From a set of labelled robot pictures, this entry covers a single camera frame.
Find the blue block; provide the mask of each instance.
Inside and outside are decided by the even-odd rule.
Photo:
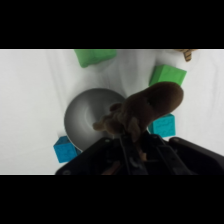
[[[59,163],[67,163],[77,157],[77,151],[74,145],[69,141],[68,137],[61,137],[54,145],[55,153]]]
[[[151,134],[160,135],[162,138],[176,135],[175,117],[169,114],[154,121],[148,128]]]

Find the silver bowl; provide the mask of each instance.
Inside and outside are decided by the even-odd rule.
[[[93,123],[110,113],[110,106],[123,103],[125,98],[108,89],[91,89],[78,95],[65,113],[65,130],[72,144],[85,151],[103,137],[112,137],[106,132],[93,130]]]

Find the white surface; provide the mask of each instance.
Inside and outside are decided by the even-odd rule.
[[[190,63],[173,50],[132,49],[82,69],[73,50],[0,50],[0,174],[54,174],[69,102],[94,87],[127,97],[147,88],[160,64],[188,71],[177,135],[224,155],[223,61],[219,49],[196,51]]]

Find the stuffed toy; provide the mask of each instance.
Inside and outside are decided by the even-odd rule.
[[[174,50],[184,53],[184,57],[185,57],[186,62],[189,62],[192,58],[192,52],[196,51],[198,49],[174,49]]]
[[[137,142],[141,134],[155,120],[174,111],[182,102],[184,92],[173,82],[160,82],[114,104],[110,114],[93,124],[96,131],[116,135],[124,131]]]

